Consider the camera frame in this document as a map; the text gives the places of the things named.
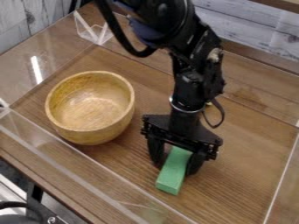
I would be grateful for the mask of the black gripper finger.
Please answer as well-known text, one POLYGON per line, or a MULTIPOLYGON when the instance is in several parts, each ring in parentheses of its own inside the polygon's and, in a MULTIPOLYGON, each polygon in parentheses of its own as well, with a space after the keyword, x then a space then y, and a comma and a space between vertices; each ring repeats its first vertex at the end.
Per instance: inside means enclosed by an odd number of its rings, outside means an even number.
POLYGON ((191 154, 189 159, 187 168, 186 168, 186 175, 194 175, 206 161, 207 154, 203 151, 191 154))
POLYGON ((162 168, 165 164, 165 141, 150 136, 147 139, 147 147, 154 166, 162 168))

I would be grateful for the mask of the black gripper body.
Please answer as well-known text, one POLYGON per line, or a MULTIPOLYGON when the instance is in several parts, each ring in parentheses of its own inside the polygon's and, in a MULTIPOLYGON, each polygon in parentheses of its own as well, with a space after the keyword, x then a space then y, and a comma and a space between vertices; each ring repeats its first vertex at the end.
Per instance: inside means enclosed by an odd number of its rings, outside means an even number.
POLYGON ((146 139, 157 137, 166 144, 193 153, 203 151, 207 154, 206 160, 217 159, 223 140, 201 123, 175 123, 170 115, 143 115, 143 123, 142 134, 146 139))

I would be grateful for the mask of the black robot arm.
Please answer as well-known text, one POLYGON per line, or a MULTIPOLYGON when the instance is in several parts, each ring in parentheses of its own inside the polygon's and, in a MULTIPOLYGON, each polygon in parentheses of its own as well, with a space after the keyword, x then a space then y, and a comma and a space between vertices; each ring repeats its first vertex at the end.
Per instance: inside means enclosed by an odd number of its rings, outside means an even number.
POLYGON ((226 81, 222 41, 197 15, 193 0, 95 0, 110 30, 139 58, 165 49, 173 59, 174 91, 169 115, 145 115, 142 134, 155 164, 171 144, 191 152, 186 173, 193 175, 215 159, 222 138, 211 130, 205 108, 218 104, 226 81))

